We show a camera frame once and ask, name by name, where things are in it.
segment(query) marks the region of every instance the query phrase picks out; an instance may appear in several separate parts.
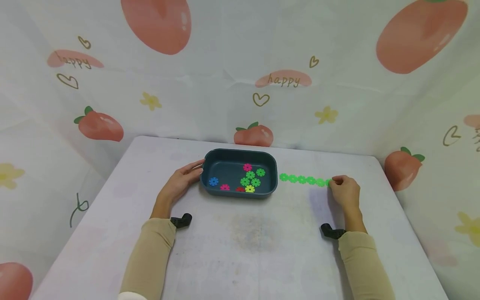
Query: heart doodle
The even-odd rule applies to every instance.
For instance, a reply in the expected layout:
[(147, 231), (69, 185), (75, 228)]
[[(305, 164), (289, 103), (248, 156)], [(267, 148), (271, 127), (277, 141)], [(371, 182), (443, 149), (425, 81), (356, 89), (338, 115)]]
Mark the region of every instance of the heart doodle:
[(81, 36), (78, 36), (78, 40), (82, 43), (82, 46), (84, 46), (85, 49), (89, 50), (92, 47), (89, 40), (83, 39)]
[[(456, 134), (456, 131), (458, 130), (458, 126), (456, 125), (453, 125), (452, 127), (450, 127), (450, 129), (447, 131), (447, 133), (445, 133), (445, 136), (444, 136), (444, 140), (443, 140), (443, 144), (445, 147), (448, 147), (450, 145), (453, 145), (455, 144), (456, 142), (458, 142), (458, 140), (460, 138), (462, 138), (461, 135), (455, 135)], [(456, 139), (454, 142), (452, 143), (449, 143), (447, 144), (447, 136), (450, 135), (449, 137), (452, 138), (452, 139)]]
[(75, 77), (70, 76), (70, 77), (67, 78), (65, 75), (58, 73), (58, 74), (57, 74), (57, 78), (58, 78), (63, 84), (66, 84), (66, 85), (68, 85), (69, 87), (73, 87), (74, 89), (77, 89), (77, 90), (78, 90), (78, 81), (75, 79)]
[(313, 55), (310, 57), (310, 69), (318, 65), (319, 60)]
[(253, 102), (254, 102), (255, 105), (258, 106), (258, 107), (262, 107), (262, 106), (264, 106), (265, 104), (267, 104), (268, 101), (270, 101), (270, 96), (267, 95), (267, 94), (265, 94), (265, 95), (263, 95), (263, 96), (260, 97), (260, 95), (259, 95), (258, 93), (254, 93), (253, 96), (252, 96), (252, 98), (253, 98)]

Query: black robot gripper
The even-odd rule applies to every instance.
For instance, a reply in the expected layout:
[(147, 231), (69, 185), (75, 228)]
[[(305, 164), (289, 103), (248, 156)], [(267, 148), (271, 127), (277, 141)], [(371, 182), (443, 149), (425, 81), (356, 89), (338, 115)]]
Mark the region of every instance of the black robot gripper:
[(175, 218), (175, 217), (170, 218), (170, 222), (172, 222), (172, 224), (175, 225), (177, 229), (187, 227), (188, 225), (190, 225), (191, 221), (192, 221), (192, 215), (190, 214), (184, 214), (183, 217), (181, 218)]
[(320, 226), (320, 230), (324, 234), (324, 236), (337, 240), (339, 239), (346, 231), (343, 229), (332, 229), (330, 224), (325, 223)]

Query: chain of green flower blocks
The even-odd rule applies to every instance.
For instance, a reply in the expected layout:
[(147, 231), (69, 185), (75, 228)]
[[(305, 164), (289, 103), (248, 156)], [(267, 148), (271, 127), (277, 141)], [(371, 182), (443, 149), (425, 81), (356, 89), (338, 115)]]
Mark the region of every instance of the chain of green flower blocks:
[(320, 187), (323, 187), (323, 186), (328, 186), (329, 181), (332, 180), (332, 179), (323, 180), (322, 178), (315, 179), (312, 176), (305, 177), (303, 175), (295, 176), (293, 174), (288, 175), (286, 173), (282, 173), (282, 174), (280, 174), (280, 180), (281, 181), (290, 181), (291, 183), (298, 182), (300, 184), (305, 184), (305, 183), (308, 183), (310, 185), (316, 184)]

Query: green leaf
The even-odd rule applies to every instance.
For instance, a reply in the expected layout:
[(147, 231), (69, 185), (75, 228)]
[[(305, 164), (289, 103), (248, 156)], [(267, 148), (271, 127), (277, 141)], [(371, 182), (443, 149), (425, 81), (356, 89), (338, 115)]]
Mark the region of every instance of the green leaf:
[(415, 155), (412, 155), (412, 156), (414, 158), (418, 159), (420, 162), (425, 160), (425, 156), (423, 156), (422, 154), (415, 154)]
[(252, 127), (256, 127), (258, 126), (258, 122), (255, 122), (255, 123), (252, 123), (250, 124), (250, 126), (248, 127), (248, 129), (252, 128)]
[(408, 154), (412, 155), (412, 153), (410, 152), (410, 150), (407, 147), (401, 147), (400, 151), (407, 152)]
[(80, 123), (80, 120), (83, 119), (84, 117), (85, 117), (85, 116), (79, 116), (78, 118), (76, 118), (75, 120), (73, 120), (73, 122), (74, 122), (75, 124), (78, 124), (78, 123)]
[(90, 111), (93, 111), (93, 108), (91, 108), (90, 106), (85, 107), (85, 115), (87, 115), (87, 113), (89, 113)]

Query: hand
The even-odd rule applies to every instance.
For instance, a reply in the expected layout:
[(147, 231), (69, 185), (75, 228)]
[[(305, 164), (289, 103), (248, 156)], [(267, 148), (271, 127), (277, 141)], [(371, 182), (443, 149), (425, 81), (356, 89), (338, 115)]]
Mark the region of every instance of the hand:
[(329, 186), (332, 189), (333, 198), (343, 210), (359, 209), (360, 186), (353, 178), (347, 175), (333, 176)]
[(333, 198), (342, 206), (346, 231), (368, 234), (360, 211), (360, 186), (346, 175), (333, 176), (329, 183)]
[(150, 218), (170, 218), (172, 206), (187, 192), (188, 188), (200, 179), (205, 159), (188, 164), (176, 170), (156, 197)]

